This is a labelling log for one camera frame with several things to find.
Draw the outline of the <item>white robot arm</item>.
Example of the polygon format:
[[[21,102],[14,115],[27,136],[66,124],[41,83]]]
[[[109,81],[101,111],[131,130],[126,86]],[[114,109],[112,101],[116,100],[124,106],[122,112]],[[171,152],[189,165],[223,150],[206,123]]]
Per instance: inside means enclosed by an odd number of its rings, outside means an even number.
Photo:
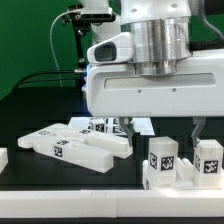
[[[121,0],[118,30],[87,51],[86,95],[96,117],[191,117],[194,144],[208,117],[223,117],[224,44],[193,51],[189,20],[204,0]]]

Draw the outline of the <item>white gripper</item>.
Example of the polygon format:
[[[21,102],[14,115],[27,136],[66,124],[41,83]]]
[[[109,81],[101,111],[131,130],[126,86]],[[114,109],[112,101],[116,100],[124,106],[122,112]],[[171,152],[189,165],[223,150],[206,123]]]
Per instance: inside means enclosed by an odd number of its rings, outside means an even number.
[[[128,117],[194,117],[194,147],[206,118],[224,116],[224,49],[196,51],[171,61],[171,71],[137,72],[132,61],[133,38],[119,34],[88,49],[86,97],[96,117],[120,117],[119,124],[133,146]]]

